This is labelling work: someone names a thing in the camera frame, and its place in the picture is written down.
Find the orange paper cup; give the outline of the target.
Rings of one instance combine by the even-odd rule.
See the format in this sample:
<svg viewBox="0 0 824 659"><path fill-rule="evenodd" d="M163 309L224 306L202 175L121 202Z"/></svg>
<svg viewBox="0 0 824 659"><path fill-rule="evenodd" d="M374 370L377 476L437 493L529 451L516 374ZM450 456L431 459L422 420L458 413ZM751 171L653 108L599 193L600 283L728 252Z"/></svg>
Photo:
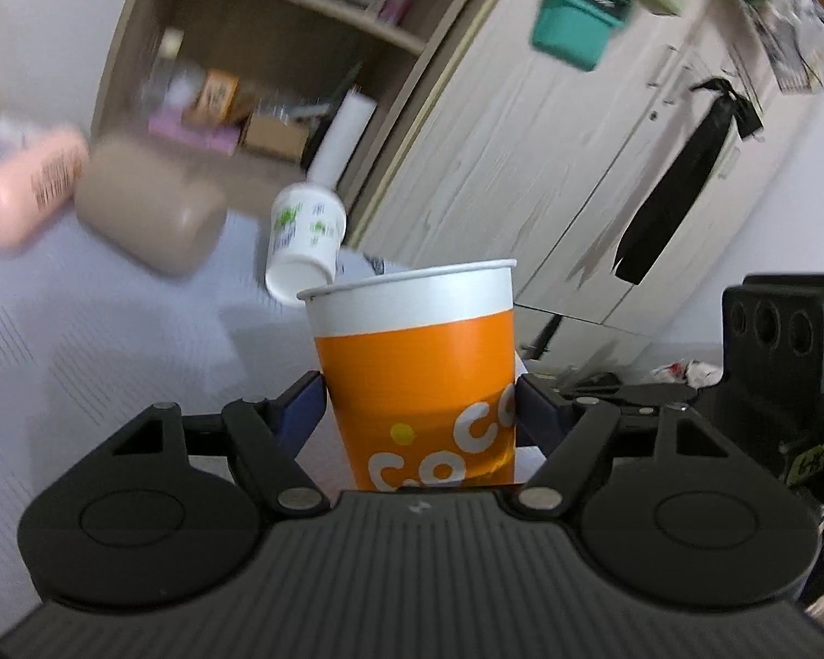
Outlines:
<svg viewBox="0 0 824 659"><path fill-rule="evenodd" d="M302 292L358 489L512 482L515 265L438 266Z"/></svg>

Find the white floral paper cup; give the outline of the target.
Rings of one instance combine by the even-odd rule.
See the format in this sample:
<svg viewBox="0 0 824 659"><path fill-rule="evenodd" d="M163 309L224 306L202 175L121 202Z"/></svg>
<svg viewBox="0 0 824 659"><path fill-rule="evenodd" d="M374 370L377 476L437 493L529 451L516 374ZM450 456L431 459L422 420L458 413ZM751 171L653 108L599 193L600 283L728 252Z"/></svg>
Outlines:
<svg viewBox="0 0 824 659"><path fill-rule="evenodd" d="M341 198L328 187L296 183L275 198L269 223L265 286L286 306L303 306L303 290L335 281L337 254L347 232Z"/></svg>

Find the white patterned tablecloth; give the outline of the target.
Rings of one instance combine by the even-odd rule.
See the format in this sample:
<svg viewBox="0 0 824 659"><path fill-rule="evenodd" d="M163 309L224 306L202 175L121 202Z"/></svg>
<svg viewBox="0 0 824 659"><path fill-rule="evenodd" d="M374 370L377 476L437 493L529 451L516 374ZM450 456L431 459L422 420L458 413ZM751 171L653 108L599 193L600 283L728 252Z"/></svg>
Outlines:
<svg viewBox="0 0 824 659"><path fill-rule="evenodd" d="M0 427L31 420L42 489L21 515L40 604L5 657L510 656L534 635L530 540L556 540L475 488L343 493L260 513L229 467L221 412L320 372L309 336L253 336L259 372L211 399L144 305L56 293L46 386L0 379Z"/></svg>

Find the black ribbon bow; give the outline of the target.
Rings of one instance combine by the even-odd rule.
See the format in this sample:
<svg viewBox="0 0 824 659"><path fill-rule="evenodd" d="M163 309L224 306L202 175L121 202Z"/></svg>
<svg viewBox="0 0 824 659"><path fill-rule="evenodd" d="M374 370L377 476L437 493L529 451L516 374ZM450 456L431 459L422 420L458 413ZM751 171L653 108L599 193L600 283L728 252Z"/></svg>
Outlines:
<svg viewBox="0 0 824 659"><path fill-rule="evenodd" d="M741 140L764 128L749 98L735 91L725 77L712 77L691 92L715 94L707 115L671 162L653 191L638 207L616 248L613 275L624 283L642 283L656 259L680 228L715 169L731 128Z"/></svg>

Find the small cardboard box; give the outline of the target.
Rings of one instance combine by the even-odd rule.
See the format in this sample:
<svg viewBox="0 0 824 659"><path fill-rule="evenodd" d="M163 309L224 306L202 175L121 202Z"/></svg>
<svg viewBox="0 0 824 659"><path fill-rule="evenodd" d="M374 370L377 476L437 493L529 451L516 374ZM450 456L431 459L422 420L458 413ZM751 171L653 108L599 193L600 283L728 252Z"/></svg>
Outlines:
<svg viewBox="0 0 824 659"><path fill-rule="evenodd" d="M254 113L245 124L241 146L266 157L300 162L308 138L309 128L306 125Z"/></svg>

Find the pink flat box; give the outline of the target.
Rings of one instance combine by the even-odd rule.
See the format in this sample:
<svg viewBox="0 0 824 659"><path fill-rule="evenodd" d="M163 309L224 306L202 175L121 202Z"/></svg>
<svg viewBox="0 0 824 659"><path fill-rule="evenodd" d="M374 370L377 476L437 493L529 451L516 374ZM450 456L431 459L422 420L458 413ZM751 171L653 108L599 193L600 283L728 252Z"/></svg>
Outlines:
<svg viewBox="0 0 824 659"><path fill-rule="evenodd" d="M241 128L233 125L193 126L182 122L181 111L161 110L150 116L147 131L195 149L231 157L241 140Z"/></svg>

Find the white paper towel roll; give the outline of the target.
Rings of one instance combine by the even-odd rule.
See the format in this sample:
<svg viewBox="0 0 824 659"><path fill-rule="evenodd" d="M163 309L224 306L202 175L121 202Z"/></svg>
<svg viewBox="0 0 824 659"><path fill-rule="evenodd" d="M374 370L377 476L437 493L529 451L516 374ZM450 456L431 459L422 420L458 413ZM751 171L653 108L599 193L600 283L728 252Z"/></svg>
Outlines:
<svg viewBox="0 0 824 659"><path fill-rule="evenodd" d="M378 103L361 92L348 92L309 165L309 183L336 189L376 107Z"/></svg>

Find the yellow floral box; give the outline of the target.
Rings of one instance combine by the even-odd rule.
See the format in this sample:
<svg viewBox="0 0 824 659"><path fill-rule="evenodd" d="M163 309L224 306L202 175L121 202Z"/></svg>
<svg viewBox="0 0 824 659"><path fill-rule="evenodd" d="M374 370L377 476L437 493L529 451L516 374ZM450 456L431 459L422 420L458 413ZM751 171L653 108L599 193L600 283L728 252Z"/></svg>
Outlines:
<svg viewBox="0 0 824 659"><path fill-rule="evenodd" d="M238 86L239 79L227 71L209 70L190 116L201 124L221 124L226 121Z"/></svg>

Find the clear bottle beige cap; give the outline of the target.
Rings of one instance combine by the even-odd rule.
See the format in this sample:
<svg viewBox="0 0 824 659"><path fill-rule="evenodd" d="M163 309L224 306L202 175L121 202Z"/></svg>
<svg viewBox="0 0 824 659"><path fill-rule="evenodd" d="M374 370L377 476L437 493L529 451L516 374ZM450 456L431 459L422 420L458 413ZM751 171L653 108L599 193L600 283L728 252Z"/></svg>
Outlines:
<svg viewBox="0 0 824 659"><path fill-rule="evenodd" d="M159 109L165 98L166 91L171 85L175 64L180 55L184 31L166 29L163 31L150 71L142 82L138 111L146 118L153 111Z"/></svg>

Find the wooden shelf unit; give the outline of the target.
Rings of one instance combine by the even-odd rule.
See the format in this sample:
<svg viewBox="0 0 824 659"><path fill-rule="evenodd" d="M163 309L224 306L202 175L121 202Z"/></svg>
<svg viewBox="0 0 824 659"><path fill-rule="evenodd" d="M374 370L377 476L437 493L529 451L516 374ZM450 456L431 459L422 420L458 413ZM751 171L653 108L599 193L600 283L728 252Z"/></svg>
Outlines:
<svg viewBox="0 0 824 659"><path fill-rule="evenodd" d="M230 205L263 216L276 189L302 176L259 153L222 157L147 136L142 82L166 29L184 31L181 60L306 100L358 88L378 103L337 193L357 228L364 207L483 9L494 0L412 0L402 24L378 19L385 0L126 0L94 109L96 137L132 132L226 189Z"/></svg>

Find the teal fabric pouch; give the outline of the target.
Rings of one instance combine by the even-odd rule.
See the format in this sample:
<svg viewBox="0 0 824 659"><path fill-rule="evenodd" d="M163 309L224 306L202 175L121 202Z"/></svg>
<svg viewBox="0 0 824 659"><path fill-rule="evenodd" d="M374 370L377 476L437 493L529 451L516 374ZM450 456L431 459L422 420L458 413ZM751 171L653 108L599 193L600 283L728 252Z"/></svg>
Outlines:
<svg viewBox="0 0 824 659"><path fill-rule="evenodd" d="M632 0L542 0L531 46L575 69L595 70L631 9Z"/></svg>

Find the pink small bottle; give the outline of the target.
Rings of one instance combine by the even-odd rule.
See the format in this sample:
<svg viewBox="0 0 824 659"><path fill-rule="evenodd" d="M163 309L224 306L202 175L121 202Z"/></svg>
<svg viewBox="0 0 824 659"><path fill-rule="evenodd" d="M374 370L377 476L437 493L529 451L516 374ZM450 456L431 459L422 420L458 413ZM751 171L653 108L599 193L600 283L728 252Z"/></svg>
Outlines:
<svg viewBox="0 0 824 659"><path fill-rule="evenodd" d="M385 0L378 12L378 19L389 25L400 25L412 6L412 0Z"/></svg>

